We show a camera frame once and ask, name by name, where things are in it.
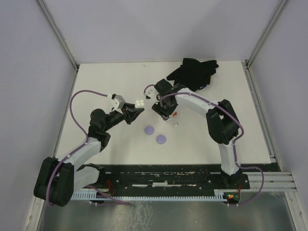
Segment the white round charging case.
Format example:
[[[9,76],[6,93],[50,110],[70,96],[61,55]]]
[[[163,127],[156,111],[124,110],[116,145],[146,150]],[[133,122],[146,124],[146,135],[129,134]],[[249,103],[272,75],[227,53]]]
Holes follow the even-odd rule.
[[[143,108],[145,106],[144,100],[136,100],[135,108]]]

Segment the purple charging case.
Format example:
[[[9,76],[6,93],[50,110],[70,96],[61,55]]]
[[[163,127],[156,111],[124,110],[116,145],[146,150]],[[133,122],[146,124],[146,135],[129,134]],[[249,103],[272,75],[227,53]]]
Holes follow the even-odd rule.
[[[144,132],[145,132],[146,135],[152,135],[152,134],[154,134],[154,127],[146,126],[144,128]]]
[[[158,135],[158,136],[156,137],[156,142],[157,142],[158,144],[164,144],[164,143],[166,143],[166,141],[167,141],[167,138],[166,138],[166,136],[164,136],[164,135]]]

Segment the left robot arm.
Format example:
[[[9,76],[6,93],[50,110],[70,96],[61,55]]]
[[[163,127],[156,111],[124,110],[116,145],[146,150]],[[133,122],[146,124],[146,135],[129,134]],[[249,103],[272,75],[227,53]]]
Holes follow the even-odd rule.
[[[144,101],[139,100],[134,104],[123,103],[120,109],[108,114],[102,109],[93,110],[85,141],[62,159],[44,159],[34,187],[34,196],[63,207],[82,188],[92,184],[97,188],[104,186],[104,168],[88,164],[87,161],[107,146],[111,138],[108,130],[122,121],[130,125],[144,111],[144,106]]]

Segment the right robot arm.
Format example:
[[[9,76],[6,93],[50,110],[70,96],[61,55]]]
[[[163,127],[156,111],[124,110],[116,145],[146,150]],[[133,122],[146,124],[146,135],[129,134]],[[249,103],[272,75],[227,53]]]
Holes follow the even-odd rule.
[[[171,85],[162,79],[144,89],[146,99],[154,101],[152,110],[168,121],[178,106],[188,108],[206,119],[209,136],[218,144],[221,158],[221,184],[232,188],[241,175],[240,164],[234,150],[235,142],[244,129],[228,100],[210,101],[182,84]]]

